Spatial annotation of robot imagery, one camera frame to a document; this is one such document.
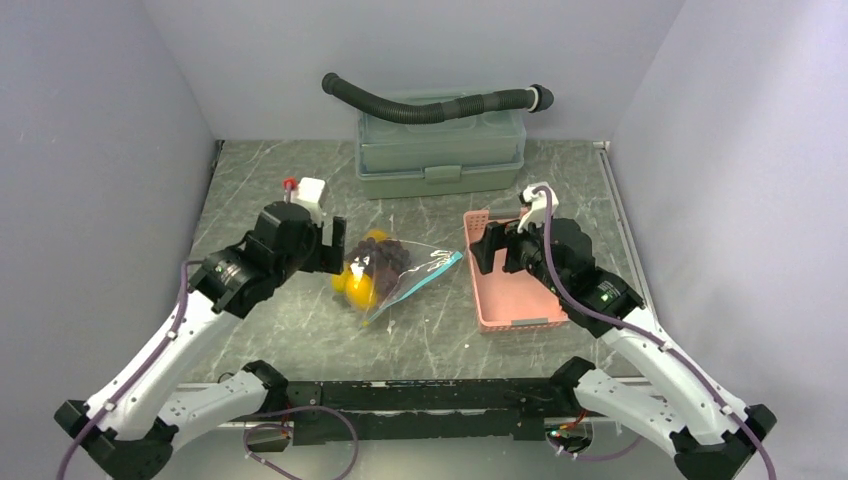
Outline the yellow lemon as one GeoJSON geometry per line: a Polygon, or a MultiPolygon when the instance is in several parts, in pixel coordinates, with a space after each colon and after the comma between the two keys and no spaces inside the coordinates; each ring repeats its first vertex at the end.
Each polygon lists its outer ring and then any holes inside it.
{"type": "Polygon", "coordinates": [[[332,276],[331,285],[335,292],[342,293],[346,290],[346,285],[351,276],[351,271],[345,269],[342,273],[332,276]]]}

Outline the yellow mango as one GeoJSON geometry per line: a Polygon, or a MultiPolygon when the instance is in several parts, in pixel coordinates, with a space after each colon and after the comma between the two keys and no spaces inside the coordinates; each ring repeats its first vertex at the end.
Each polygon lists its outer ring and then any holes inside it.
{"type": "Polygon", "coordinates": [[[351,274],[343,285],[343,293],[351,306],[367,311],[378,303],[373,279],[366,274],[351,274]]]}

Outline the clear zip top bag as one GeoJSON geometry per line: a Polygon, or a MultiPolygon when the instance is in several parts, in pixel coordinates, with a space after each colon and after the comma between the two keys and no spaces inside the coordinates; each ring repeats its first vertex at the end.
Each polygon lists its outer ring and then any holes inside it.
{"type": "Polygon", "coordinates": [[[345,255],[343,270],[332,277],[334,291],[372,324],[463,259],[457,250],[402,240],[371,229],[345,255]]]}

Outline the yellow bell pepper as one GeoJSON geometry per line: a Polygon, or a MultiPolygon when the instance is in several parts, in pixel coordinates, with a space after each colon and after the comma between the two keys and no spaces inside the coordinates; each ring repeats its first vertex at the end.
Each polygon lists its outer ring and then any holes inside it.
{"type": "Polygon", "coordinates": [[[384,241],[384,240],[388,239],[389,237],[390,237],[389,233],[387,233],[383,230],[380,230],[380,229],[369,230],[365,235],[365,239],[373,239],[375,242],[384,241]]]}

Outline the dark red grape bunch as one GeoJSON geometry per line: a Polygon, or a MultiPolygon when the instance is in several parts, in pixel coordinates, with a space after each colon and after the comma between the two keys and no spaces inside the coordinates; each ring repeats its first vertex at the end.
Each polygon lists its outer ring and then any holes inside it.
{"type": "Polygon", "coordinates": [[[345,260],[354,273],[369,275],[379,299],[387,297],[399,283],[400,276],[412,264],[411,252],[397,239],[381,242],[361,240],[345,260]]]}

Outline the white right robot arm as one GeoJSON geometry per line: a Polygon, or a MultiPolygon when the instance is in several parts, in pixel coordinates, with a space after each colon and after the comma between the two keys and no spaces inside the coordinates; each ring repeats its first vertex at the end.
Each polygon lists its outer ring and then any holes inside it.
{"type": "Polygon", "coordinates": [[[765,405],[722,388],[671,339],[625,280],[596,263],[592,242],[565,218],[520,228],[489,221],[467,237],[479,275],[520,274],[557,300],[568,320],[626,358],[658,392],[626,386],[573,357],[550,378],[557,411],[581,408],[613,419],[666,452],[687,479],[734,479],[754,455],[769,478],[776,467],[763,441],[777,423],[765,405]]]}

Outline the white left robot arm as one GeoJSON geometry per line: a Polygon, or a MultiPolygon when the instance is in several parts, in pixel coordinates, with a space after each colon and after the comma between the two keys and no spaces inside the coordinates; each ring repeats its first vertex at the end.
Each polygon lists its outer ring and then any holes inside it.
{"type": "Polygon", "coordinates": [[[163,325],[106,386],[87,400],[67,400],[54,418],[72,442],[56,478],[79,448],[116,479],[151,479],[188,442],[232,418],[279,417],[289,404],[288,381],[262,360],[230,379],[181,399],[172,393],[205,347],[295,273],[343,269],[347,221],[318,204],[277,201],[265,206],[241,240],[180,268],[178,300],[163,325]]]}

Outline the pink perforated plastic basket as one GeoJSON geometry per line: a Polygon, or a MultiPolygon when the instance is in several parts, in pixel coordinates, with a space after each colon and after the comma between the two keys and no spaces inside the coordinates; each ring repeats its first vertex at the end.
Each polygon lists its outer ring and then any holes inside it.
{"type": "Polygon", "coordinates": [[[555,295],[525,271],[502,271],[506,252],[495,255],[495,269],[482,274],[467,255],[479,331],[495,333],[560,327],[568,323],[555,295]]]}

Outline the green plastic storage box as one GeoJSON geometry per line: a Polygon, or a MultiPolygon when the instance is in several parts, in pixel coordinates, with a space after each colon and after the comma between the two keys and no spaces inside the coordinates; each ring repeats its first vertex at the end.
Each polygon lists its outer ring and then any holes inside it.
{"type": "Polygon", "coordinates": [[[516,110],[427,125],[360,113],[356,176],[372,200],[502,190],[524,166],[525,144],[524,117],[516,110]]]}

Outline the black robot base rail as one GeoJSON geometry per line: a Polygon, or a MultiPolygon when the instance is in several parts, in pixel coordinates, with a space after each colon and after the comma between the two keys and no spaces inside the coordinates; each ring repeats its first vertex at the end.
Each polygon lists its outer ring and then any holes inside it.
{"type": "Polygon", "coordinates": [[[545,378],[293,381],[288,400],[238,415],[283,420],[297,446],[361,441],[508,437],[541,441],[596,413],[545,378]]]}

